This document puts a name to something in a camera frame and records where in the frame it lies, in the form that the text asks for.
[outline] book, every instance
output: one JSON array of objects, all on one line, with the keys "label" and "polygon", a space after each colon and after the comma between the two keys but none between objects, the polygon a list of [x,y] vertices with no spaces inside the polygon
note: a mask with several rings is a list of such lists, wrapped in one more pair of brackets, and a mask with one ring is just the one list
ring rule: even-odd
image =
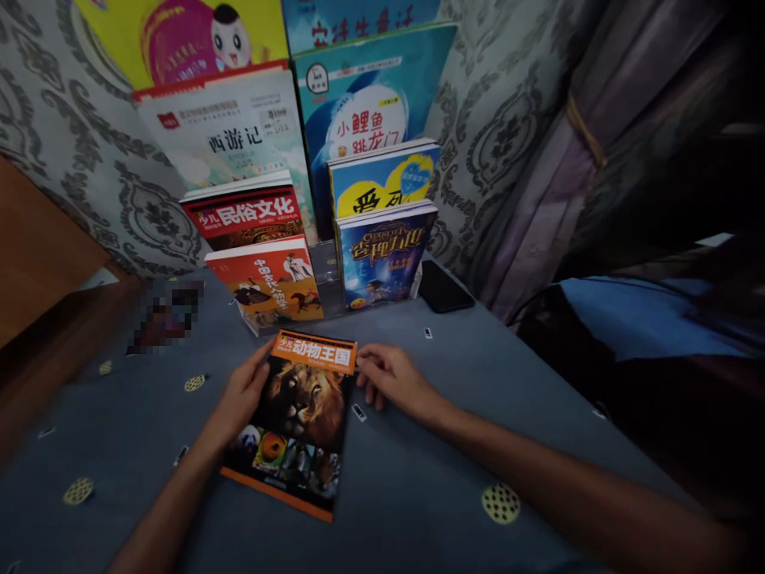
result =
[{"label": "book", "polygon": [[213,251],[205,263],[248,323],[272,327],[324,318],[303,235]]},{"label": "book", "polygon": [[349,310],[410,297],[437,211],[425,199],[337,221]]},{"label": "book", "polygon": [[327,162],[422,137],[457,25],[295,56],[319,236],[334,235]]},{"label": "book", "polygon": [[210,76],[289,55],[280,0],[75,3],[133,89]]},{"label": "book", "polygon": [[303,234],[287,171],[190,191],[180,204],[213,251]]},{"label": "book", "polygon": [[318,242],[300,118],[286,61],[133,94],[190,191],[287,169],[309,245]]},{"label": "book", "polygon": [[284,0],[292,55],[435,22],[441,0]]},{"label": "book", "polygon": [[327,163],[335,216],[406,205],[425,199],[441,147],[429,138]]},{"label": "book", "polygon": [[332,522],[356,346],[280,331],[260,404],[221,474]]}]

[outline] person's left hand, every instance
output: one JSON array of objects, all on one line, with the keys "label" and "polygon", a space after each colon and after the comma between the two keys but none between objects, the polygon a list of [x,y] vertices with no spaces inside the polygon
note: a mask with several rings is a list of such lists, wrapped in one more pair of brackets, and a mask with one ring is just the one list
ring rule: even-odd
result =
[{"label": "person's left hand", "polygon": [[271,352],[274,340],[259,348],[244,364],[234,369],[218,406],[207,420],[198,442],[214,452],[223,451],[247,426],[261,400],[269,377],[269,364],[261,364]]}]

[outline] blue cloth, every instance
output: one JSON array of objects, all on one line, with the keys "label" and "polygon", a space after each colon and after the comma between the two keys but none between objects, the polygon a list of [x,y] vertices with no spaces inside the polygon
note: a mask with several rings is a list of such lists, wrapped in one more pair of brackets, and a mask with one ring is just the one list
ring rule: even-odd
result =
[{"label": "blue cloth", "polygon": [[[140,314],[61,390],[0,475],[0,571],[103,572],[191,446],[231,371],[260,347],[226,287],[207,269],[190,337],[161,352],[125,356]],[[158,281],[167,301],[181,281]],[[425,338],[427,327],[433,339]],[[404,348],[448,399],[487,419],[697,506],[637,447],[486,308],[434,314],[422,300],[319,323],[305,332]],[[99,366],[112,360],[112,371]],[[206,373],[194,392],[184,383]],[[481,495],[497,480],[401,411],[354,403],[331,525],[216,475],[179,572],[566,572],[589,564],[529,505],[495,524]],[[44,438],[37,432],[56,431]],[[93,495],[61,501],[79,477]]]},{"label": "blue cloth", "polygon": [[[709,289],[699,279],[665,281],[690,297]],[[563,293],[595,339],[617,361],[689,355],[749,356],[740,345],[686,316],[694,304],[649,281],[619,277],[566,279]]]}]

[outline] gray tablecloth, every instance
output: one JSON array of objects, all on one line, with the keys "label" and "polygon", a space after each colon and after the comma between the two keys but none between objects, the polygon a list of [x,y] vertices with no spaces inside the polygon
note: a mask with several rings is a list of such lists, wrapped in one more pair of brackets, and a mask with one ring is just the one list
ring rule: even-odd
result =
[{"label": "gray tablecloth", "polygon": [[[206,280],[191,336],[124,356],[139,314],[60,394],[0,476],[0,571],[101,572],[173,473],[231,370],[263,343],[209,270],[159,281],[158,296]],[[430,328],[433,339],[424,336]],[[422,300],[306,324],[305,332],[395,344],[456,404],[693,505],[656,465],[596,416],[526,345],[477,305],[436,315]],[[99,366],[112,361],[112,371]],[[191,377],[203,387],[185,392]],[[354,391],[363,405],[363,392]],[[491,521],[481,494],[496,479],[401,412],[350,414],[335,521],[328,525],[214,476],[182,555],[182,572],[549,572],[581,556],[528,505]],[[55,432],[38,438],[41,428]],[[79,477],[94,494],[61,498]]]}]

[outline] black phone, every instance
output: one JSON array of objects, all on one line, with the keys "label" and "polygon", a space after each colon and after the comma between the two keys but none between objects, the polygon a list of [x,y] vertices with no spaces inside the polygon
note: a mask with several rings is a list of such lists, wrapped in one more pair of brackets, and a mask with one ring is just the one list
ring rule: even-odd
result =
[{"label": "black phone", "polygon": [[420,296],[434,313],[449,313],[473,307],[473,297],[435,261],[422,262]]}]

